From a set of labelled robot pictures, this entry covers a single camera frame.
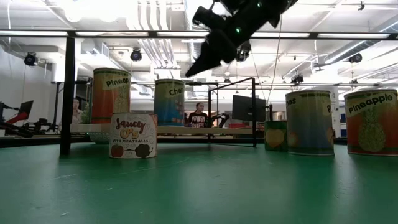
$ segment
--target ceiling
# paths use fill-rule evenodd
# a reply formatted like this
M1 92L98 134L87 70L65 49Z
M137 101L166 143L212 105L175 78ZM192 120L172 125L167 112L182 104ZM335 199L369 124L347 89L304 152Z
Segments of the ceiling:
M0 0L0 29L8 29L9 21L11 29L46 29L46 30L129 30L126 25L126 16L133 14L130 7L126 7L129 0L101 1L91 13L83 14L78 22L70 22L65 17L66 8L61 0ZM187 0L189 4L197 0ZM297 32L375 32L378 26L394 16L398 22L397 0L365 0L365 8L358 10L359 0L298 0L298 3L290 8L283 16L276 29L269 24L264 25L260 31L297 31ZM166 23L170 30L186 30L186 15L184 0L166 0ZM117 12L116 20L103 22L98 14ZM150 7L147 8L147 21L150 21ZM0 44L6 45L8 38L0 39ZM181 76L192 63L189 49L190 40L172 39L171 44L178 66L181 67ZM95 45L100 47L104 42L109 47L109 56L126 70L136 71L137 76L142 75L141 80L148 80L146 72L150 72L151 60L145 54L140 62L132 62L129 58L134 47L140 47L137 39L95 39ZM296 73L301 73L305 82L316 75L316 69L312 65L322 57L351 43L348 40L252 40L251 56L245 62L233 62L230 65L214 69L210 80L222 80L225 73L230 77L259 77L263 82L271 82L275 75L275 82L282 82L284 78L290 78ZM49 62L62 60L65 53L65 39L40 39L40 38L13 38L12 49L23 52L25 46L37 47L38 56ZM56 46L55 52L46 52L41 49L45 46ZM380 68L396 63L398 41L384 41L361 52L363 61L354 65L349 62L338 62L324 67L322 72L326 78L324 82L349 82L351 79L365 75ZM78 57L82 66L79 67L79 75L90 75L93 68L100 67L101 62L85 55ZM397 69L392 67L385 72L378 73L366 82L381 82L398 75Z

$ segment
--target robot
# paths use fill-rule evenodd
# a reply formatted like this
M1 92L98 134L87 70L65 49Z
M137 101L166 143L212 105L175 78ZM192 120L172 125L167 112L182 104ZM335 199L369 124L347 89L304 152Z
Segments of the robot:
M247 42L255 31L266 22L277 27L280 15L298 0L213 0L209 9L199 7L192 21L203 24L210 33L201 45L201 54L191 66L186 77L220 66L220 62L231 63L237 48ZM232 15L219 16L212 9L216 2L222 3Z

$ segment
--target person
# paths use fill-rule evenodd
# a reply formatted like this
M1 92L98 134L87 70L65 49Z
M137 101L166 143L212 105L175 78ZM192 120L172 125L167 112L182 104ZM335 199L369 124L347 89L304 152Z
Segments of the person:
M194 128L204 128L207 126L208 117L207 114L203 112L205 105L203 103L197 103L197 109L195 112L189 114L189 122L192 123Z
M81 123L81 113L79 110L79 100L73 99L73 116L72 116L72 124L80 124Z

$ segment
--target blue can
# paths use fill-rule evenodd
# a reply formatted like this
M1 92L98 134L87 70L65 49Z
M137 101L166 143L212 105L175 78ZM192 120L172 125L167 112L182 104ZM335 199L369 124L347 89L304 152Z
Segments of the blue can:
M158 126L184 126L185 84L181 80L155 81L154 113Z

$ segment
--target white ceiling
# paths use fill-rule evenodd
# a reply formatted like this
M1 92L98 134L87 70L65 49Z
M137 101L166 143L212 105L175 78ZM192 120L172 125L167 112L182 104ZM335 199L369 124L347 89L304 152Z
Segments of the white ceiling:
M8 0L0 0L0 29L8 29L7 5ZM114 2L128 2L128 0L98 1L98 4L107 4L109 10L113 8ZM282 17L282 31L299 31L299 32L369 32L386 20L398 14L397 0L365 0L366 7L363 11L359 11L359 0L299 0L298 3L289 9ZM50 9L44 7L41 0L13 0L10 5L10 21L12 29L71 29L74 27L78 30L128 30L126 18L121 16L114 22L103 22L98 17L84 17L76 23L63 22L65 19L65 11L58 7L59 1L50 0L47 4L53 6ZM182 7L183 0L169 1L168 7ZM167 25L172 30L184 30L185 16L183 11L174 11L167 9ZM266 24L261 30L278 31ZM96 44L105 42L110 48L110 56L120 63L125 69L132 71L150 71L151 61L144 54L140 62L132 62L129 59L127 50L131 52L133 47L139 47L136 39L96 39ZM13 43L19 45L53 45L65 50L65 40L63 39L39 39L39 38L13 38ZM336 40L318 40L315 43L312 40L281 40L280 47L277 49L278 40L252 40L252 54L244 63L233 62L231 65L224 65L213 70L214 76L223 76L225 72L229 72L231 77L256 77L259 75L263 81L269 81L274 75L274 62L277 58L276 52L279 51L277 66L275 70L276 82L282 81L280 77L286 75L292 68L296 67L304 60L312 55L327 55L335 50L345 46L350 41ZM190 56L188 53L188 44L182 43L181 39L172 39L172 45L178 64L182 68L182 76L184 71L190 64ZM386 65L396 63L392 58L397 58L398 52L392 52L378 58L392 49L398 47L397 41L381 42L372 46L362 53L363 62L354 65L351 70L351 64L348 62L337 63L331 68L331 71L338 71L340 77L351 79L353 77L373 72ZM119 52L126 52L121 57ZM46 55L43 53L43 59L54 60L53 54ZM89 61L81 62L90 66ZM303 66L302 73L305 77L311 77L312 71L309 69L310 63ZM395 70L387 73L381 73L380 77L393 77L397 75Z

